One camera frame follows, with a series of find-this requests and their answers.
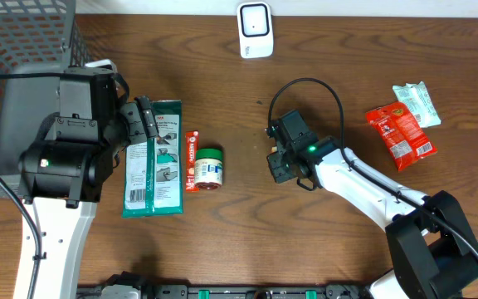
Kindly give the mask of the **green lid white jar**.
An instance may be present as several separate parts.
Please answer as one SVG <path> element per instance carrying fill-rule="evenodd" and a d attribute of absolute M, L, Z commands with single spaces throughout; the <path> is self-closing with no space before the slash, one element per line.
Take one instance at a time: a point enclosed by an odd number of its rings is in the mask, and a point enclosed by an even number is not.
<path fill-rule="evenodd" d="M 195 186 L 206 190 L 219 189 L 223 182 L 223 152 L 219 149 L 199 149 L 195 158 Z"/>

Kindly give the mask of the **mint green wipes pack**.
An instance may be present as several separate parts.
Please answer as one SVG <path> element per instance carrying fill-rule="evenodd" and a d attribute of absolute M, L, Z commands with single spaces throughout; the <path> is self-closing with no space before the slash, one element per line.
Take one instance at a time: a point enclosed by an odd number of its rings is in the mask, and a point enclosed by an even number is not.
<path fill-rule="evenodd" d="M 407 83 L 405 86 L 393 86 L 392 89 L 398 101 L 410 110 L 421 128 L 441 124 L 441 119 L 423 81 L 418 84 Z"/>

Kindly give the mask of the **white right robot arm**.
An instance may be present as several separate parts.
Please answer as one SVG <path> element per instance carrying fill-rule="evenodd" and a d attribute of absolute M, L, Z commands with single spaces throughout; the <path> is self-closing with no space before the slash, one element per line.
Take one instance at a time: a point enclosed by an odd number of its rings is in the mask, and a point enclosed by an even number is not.
<path fill-rule="evenodd" d="M 266 133 L 276 142 L 267 161 L 278 184 L 310 181 L 310 190 L 346 199 L 386 233 L 393 269 L 368 297 L 458 298 L 478 279 L 478 242 L 454 196 L 397 184 L 335 138 L 319 139 L 296 110 L 269 120 Z"/>

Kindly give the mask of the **green white gloves package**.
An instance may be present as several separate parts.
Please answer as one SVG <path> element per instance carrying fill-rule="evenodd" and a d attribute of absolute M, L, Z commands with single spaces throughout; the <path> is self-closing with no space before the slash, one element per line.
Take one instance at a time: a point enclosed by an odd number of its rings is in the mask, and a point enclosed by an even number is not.
<path fill-rule="evenodd" d="M 126 150 L 124 218 L 183 212 L 182 102 L 161 100 L 154 103 L 154 109 L 159 134 Z"/>

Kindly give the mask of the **red snack bag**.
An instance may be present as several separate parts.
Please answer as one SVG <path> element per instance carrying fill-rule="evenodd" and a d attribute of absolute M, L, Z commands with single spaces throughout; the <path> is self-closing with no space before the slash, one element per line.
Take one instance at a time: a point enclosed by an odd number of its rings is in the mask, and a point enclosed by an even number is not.
<path fill-rule="evenodd" d="M 370 110 L 365 117 L 381 136 L 398 171 L 437 152 L 437 147 L 429 140 L 415 116 L 402 102 Z"/>

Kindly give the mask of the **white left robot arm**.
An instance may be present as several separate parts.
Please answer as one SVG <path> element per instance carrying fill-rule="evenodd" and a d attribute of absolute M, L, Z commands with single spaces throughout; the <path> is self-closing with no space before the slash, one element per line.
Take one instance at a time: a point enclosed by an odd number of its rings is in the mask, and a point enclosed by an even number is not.
<path fill-rule="evenodd" d="M 113 65 L 69 67 L 58 78 L 58 108 L 18 160 L 27 213 L 16 298 L 76 296 L 104 182 L 121 150 L 159 134 L 149 98 L 130 100 Z"/>

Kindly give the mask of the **red Nescafe stick sachet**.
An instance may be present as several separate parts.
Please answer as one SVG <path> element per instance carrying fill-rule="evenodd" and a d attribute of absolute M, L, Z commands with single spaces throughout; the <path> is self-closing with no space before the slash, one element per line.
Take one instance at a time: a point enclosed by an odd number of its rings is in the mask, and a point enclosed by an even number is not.
<path fill-rule="evenodd" d="M 195 161 L 198 150 L 199 132 L 197 130 L 186 133 L 186 186 L 188 193 L 196 193 L 198 187 L 195 185 Z"/>

